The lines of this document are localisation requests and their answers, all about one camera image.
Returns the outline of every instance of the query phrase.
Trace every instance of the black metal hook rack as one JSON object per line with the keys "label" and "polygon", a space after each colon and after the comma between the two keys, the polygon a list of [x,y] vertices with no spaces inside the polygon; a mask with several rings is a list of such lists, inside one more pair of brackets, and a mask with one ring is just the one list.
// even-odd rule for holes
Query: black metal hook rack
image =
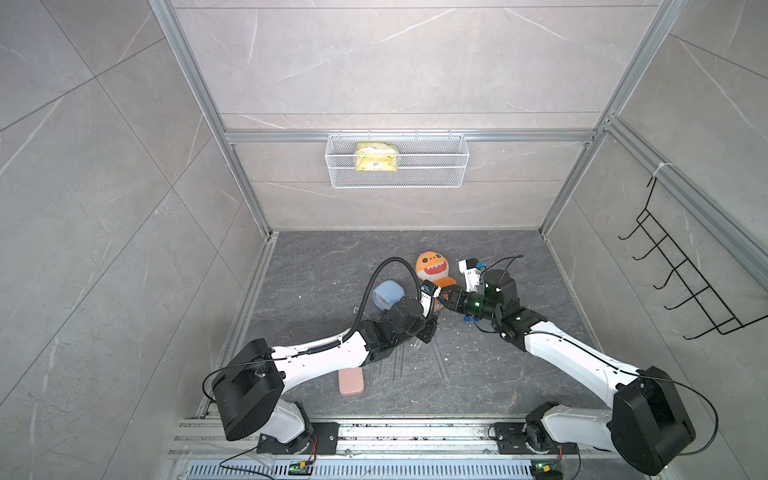
{"label": "black metal hook rack", "polygon": [[[670,278],[672,278],[672,274],[676,274],[677,278],[680,279],[680,281],[682,282],[682,284],[685,286],[686,290],[688,290],[688,293],[690,294],[690,296],[688,298],[686,298],[682,302],[678,303],[677,305],[675,305],[675,306],[665,306],[664,308],[667,309],[667,310],[675,310],[675,309],[680,308],[681,306],[685,305],[686,303],[690,302],[691,300],[694,300],[696,302],[696,304],[698,304],[699,308],[701,308],[701,311],[704,312],[704,315],[707,316],[707,319],[712,324],[712,326],[709,329],[704,330],[702,333],[699,333],[698,335],[695,335],[695,336],[683,336],[683,338],[685,338],[686,340],[697,339],[697,338],[699,338],[699,337],[701,337],[703,335],[706,335],[707,333],[709,333],[709,332],[711,332],[713,330],[717,330],[717,332],[720,335],[726,335],[728,333],[735,332],[738,329],[742,329],[745,326],[752,325],[755,322],[759,322],[762,319],[768,318],[768,315],[764,315],[764,316],[761,316],[758,319],[754,319],[754,320],[751,320],[751,321],[746,322],[746,323],[742,322],[736,316],[736,314],[733,313],[733,311],[730,309],[728,304],[725,303],[725,300],[723,300],[723,298],[720,296],[720,294],[717,293],[717,291],[714,289],[714,287],[709,282],[709,280],[707,280],[707,278],[699,271],[699,269],[696,267],[696,265],[694,265],[694,263],[691,261],[689,256],[686,255],[685,252],[683,251],[683,249],[680,248],[680,245],[678,245],[677,242],[675,241],[675,239],[672,238],[672,236],[667,232],[667,229],[665,229],[661,225],[661,223],[659,223],[659,221],[656,219],[656,217],[654,217],[654,215],[648,210],[648,204],[650,203],[650,197],[654,194],[654,188],[656,187],[656,182],[657,182],[657,178],[656,177],[652,177],[648,181],[648,185],[645,186],[646,188],[650,187],[650,192],[648,193],[648,198],[645,200],[645,207],[643,207],[643,211],[641,211],[640,214],[637,215],[637,217],[635,218],[635,221],[637,222],[637,226],[626,237],[619,237],[619,240],[628,240],[630,237],[632,237],[632,235],[634,235],[635,232],[637,232],[638,230],[643,230],[643,232],[645,232],[645,234],[648,236],[650,241],[654,243],[654,245],[642,257],[637,258],[637,257],[632,256],[632,258],[634,260],[642,260],[645,257],[647,257],[648,255],[650,255],[650,253],[653,252],[654,250],[658,250],[659,253],[661,253],[661,256],[664,257],[664,259],[667,261],[667,263],[669,263],[669,266],[672,268],[672,270],[669,272],[669,275],[667,275],[667,279],[664,281],[664,284],[661,285],[661,286],[654,285],[654,288],[656,290],[663,289],[669,283]],[[644,226],[644,223],[646,223],[648,220],[652,220],[653,222],[655,222],[657,227],[664,233],[664,235],[658,241],[654,240],[653,236],[648,232],[647,228]],[[677,250],[680,251],[680,255],[682,255],[683,258],[685,259],[682,262],[679,262],[677,265],[672,263],[672,260],[670,260],[670,256],[668,256],[660,247],[661,243],[664,242],[667,239],[669,239],[669,241],[675,246],[675,248],[677,248]],[[685,279],[683,278],[683,276],[680,275],[680,272],[678,271],[678,269],[680,269],[686,263],[688,263],[690,265],[690,267],[692,267],[696,271],[698,276],[702,279],[702,281],[706,285],[703,289],[700,289],[697,292],[694,292],[690,288],[690,286],[688,285],[688,282],[686,282]],[[728,315],[729,315],[730,318],[728,318],[727,320],[725,320],[723,322],[719,322],[719,323],[716,322],[712,318],[710,313],[707,311],[707,309],[704,307],[704,305],[701,303],[701,301],[699,299],[699,295],[701,293],[704,293],[704,292],[708,291],[708,290],[710,290],[712,293],[714,293],[715,297],[720,301],[720,303],[722,303],[722,305],[725,308],[725,310],[727,310]]]}

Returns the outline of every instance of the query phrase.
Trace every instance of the marble tile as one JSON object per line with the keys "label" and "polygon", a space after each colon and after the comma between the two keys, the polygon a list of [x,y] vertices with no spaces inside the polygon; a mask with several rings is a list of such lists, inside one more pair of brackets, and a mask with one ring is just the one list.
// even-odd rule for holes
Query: marble tile
{"label": "marble tile", "polygon": [[254,182],[280,230],[538,228],[560,181],[467,182],[460,188],[334,189],[320,182]]}
{"label": "marble tile", "polygon": [[762,0],[688,2],[673,35],[762,75],[768,75]]}
{"label": "marble tile", "polygon": [[657,0],[173,0],[177,8],[477,8],[659,5]]}
{"label": "marble tile", "polygon": [[39,0],[0,5],[0,129],[91,77]]}
{"label": "marble tile", "polygon": [[[531,113],[601,110],[654,10],[204,8],[178,15],[224,113]],[[381,71],[387,74],[371,73]]]}
{"label": "marble tile", "polygon": [[669,37],[622,114],[768,246],[768,78]]}
{"label": "marble tile", "polygon": [[184,171],[174,190],[218,248],[243,203],[243,195],[213,138]]}
{"label": "marble tile", "polygon": [[107,468],[216,255],[173,191],[156,211],[0,406],[0,476]]}
{"label": "marble tile", "polygon": [[472,142],[464,181],[562,181],[583,146],[582,142]]}
{"label": "marble tile", "polygon": [[200,381],[216,365],[243,289],[224,261],[213,265],[181,320],[109,463],[105,478],[156,478],[168,434],[197,413]]}
{"label": "marble tile", "polygon": [[88,67],[100,74],[163,38],[146,2],[44,0]]}
{"label": "marble tile", "polygon": [[241,203],[240,209],[235,214],[232,225],[227,231],[221,247],[219,247],[219,253],[243,287],[248,284],[249,275],[253,270],[253,264],[256,262],[262,241],[253,215],[246,203]]}
{"label": "marble tile", "polygon": [[330,181],[324,143],[237,144],[235,150],[254,182]]}
{"label": "marble tile", "polygon": [[[293,345],[338,333],[354,319],[362,289],[387,257],[415,260],[422,248],[449,260],[462,283],[458,261],[485,261],[515,254],[510,271],[525,305],[589,342],[562,277],[536,230],[282,232],[260,291],[248,339]],[[393,279],[414,290],[407,270],[386,267]],[[378,309],[368,305],[367,316]],[[551,364],[525,354],[497,336],[481,333],[457,313],[440,315],[430,344],[407,342],[388,359],[363,367],[366,390],[342,397],[338,376],[297,386],[285,397],[301,401],[313,415],[525,414],[547,400],[597,408],[601,401]]]}
{"label": "marble tile", "polygon": [[[573,200],[549,240],[604,351],[640,368],[657,366],[673,379],[686,382],[687,371],[684,374],[681,369],[680,357],[670,350],[617,261]],[[693,393],[678,391],[696,429],[692,448],[697,448],[709,438],[714,424]],[[706,455],[677,457],[670,467],[680,478],[747,478],[722,435]]]}
{"label": "marble tile", "polygon": [[168,42],[152,45],[99,81],[173,184],[211,133]]}
{"label": "marble tile", "polygon": [[[695,303],[664,309],[687,298],[683,284],[673,278],[662,290],[653,288],[663,284],[670,271],[664,258],[654,252],[642,261],[631,259],[653,246],[642,232],[629,241],[617,238],[634,228],[649,176],[628,152],[611,142],[593,161],[574,198],[626,274],[691,385],[717,406],[721,432],[746,473],[758,478],[763,460],[750,445],[768,435],[768,422],[761,414],[768,408],[768,353],[762,341],[768,335],[768,320],[725,336],[709,333],[695,340],[683,338],[702,333],[709,321]],[[739,318],[752,320],[768,313],[768,293],[661,185],[654,189],[649,209]],[[672,246],[666,244],[664,249],[669,252]],[[691,268],[683,270],[683,278],[689,285],[705,285]],[[715,319],[728,318],[713,295],[703,293],[700,298]]]}
{"label": "marble tile", "polygon": [[593,128],[599,111],[514,114],[222,114],[229,130],[284,128]]}
{"label": "marble tile", "polygon": [[170,185],[96,81],[0,145],[2,399]]}
{"label": "marble tile", "polygon": [[[564,180],[580,142],[472,142],[464,177],[472,181]],[[256,182],[327,182],[325,144],[238,144],[237,154]]]}

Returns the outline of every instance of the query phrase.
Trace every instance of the gray marble wall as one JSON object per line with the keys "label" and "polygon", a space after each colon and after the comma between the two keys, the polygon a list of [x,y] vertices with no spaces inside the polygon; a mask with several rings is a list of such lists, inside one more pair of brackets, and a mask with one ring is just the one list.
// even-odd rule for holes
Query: gray marble wall
{"label": "gray marble wall", "polygon": [[150,478],[256,225],[144,0],[2,2],[0,104],[0,478]]}
{"label": "gray marble wall", "polygon": [[[689,2],[642,77],[621,117],[764,245],[768,245],[768,4],[759,0]],[[642,233],[628,241],[647,195],[648,172],[614,141],[600,150],[552,231],[551,243],[598,339],[608,353],[653,363],[707,395],[721,435],[701,455],[675,460],[683,478],[765,478],[768,446],[768,319],[721,336],[685,300],[679,280],[656,290],[670,268]],[[733,312],[750,321],[768,313],[768,293],[660,185],[650,209]],[[661,238],[657,231],[656,240]],[[671,253],[668,245],[665,252]],[[691,269],[684,277],[703,287]],[[727,311],[701,295],[713,317]],[[702,445],[711,414],[689,399]]]}
{"label": "gray marble wall", "polygon": [[460,188],[334,189],[325,144],[238,144],[276,230],[536,228],[578,142],[470,144]]}
{"label": "gray marble wall", "polygon": [[[768,319],[725,336],[712,332],[683,338],[711,324],[694,302],[664,309],[687,298],[683,284],[673,276],[664,289],[653,288],[670,272],[667,262],[658,251],[641,261],[632,259],[653,246],[641,231],[629,240],[618,238],[637,225],[649,178],[622,146],[607,141],[549,240],[606,353],[640,367],[658,366],[699,389],[717,407],[721,434],[715,443],[700,455],[678,457],[672,468],[681,478],[763,478],[758,445],[768,435]],[[768,313],[768,293],[661,185],[649,209],[739,318]],[[660,230],[649,231],[655,240],[663,236]],[[667,255],[675,255],[668,241],[663,246]],[[682,260],[679,254],[672,258]],[[692,288],[703,287],[691,268],[682,272]],[[715,319],[728,318],[711,294],[700,297]],[[695,396],[681,395],[697,430],[697,448],[712,432],[712,417]]]}
{"label": "gray marble wall", "polygon": [[[176,0],[230,129],[592,128],[656,2]],[[459,189],[334,190],[323,145],[239,145],[270,226],[536,228],[579,145],[471,144]]]}
{"label": "gray marble wall", "polygon": [[768,248],[768,2],[690,2],[622,113]]}

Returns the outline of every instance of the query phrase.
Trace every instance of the dark gray floor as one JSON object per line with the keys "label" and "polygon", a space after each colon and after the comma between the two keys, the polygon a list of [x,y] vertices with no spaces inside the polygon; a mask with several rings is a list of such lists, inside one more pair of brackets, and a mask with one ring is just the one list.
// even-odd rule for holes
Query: dark gray floor
{"label": "dark gray floor", "polygon": [[[557,469],[570,480],[578,468],[577,458],[563,458]],[[642,480],[648,478],[621,458],[583,458],[578,480]]]}
{"label": "dark gray floor", "polygon": [[[448,258],[451,276],[462,285],[460,259],[490,263],[522,253],[510,269],[521,302],[590,343],[544,241],[532,230],[283,232],[247,339],[292,345],[338,333],[353,321],[373,269],[392,255],[415,262],[423,247]],[[379,280],[387,279],[414,294],[403,266],[386,267]],[[378,312],[369,302],[366,314]],[[548,400],[601,407],[596,396],[551,364],[444,310],[430,344],[408,342],[388,359],[365,366],[363,374],[366,390],[359,396],[343,398],[332,373],[296,387],[285,398],[301,401],[311,416],[514,415]]]}

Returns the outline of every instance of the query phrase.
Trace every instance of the wire basket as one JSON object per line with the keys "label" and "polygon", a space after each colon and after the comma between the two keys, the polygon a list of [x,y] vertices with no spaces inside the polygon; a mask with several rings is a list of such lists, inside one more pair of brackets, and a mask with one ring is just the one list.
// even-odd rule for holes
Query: wire basket
{"label": "wire basket", "polygon": [[[357,144],[373,141],[398,151],[397,171],[357,171]],[[326,145],[334,188],[460,187],[468,159],[461,134],[332,134]]]}

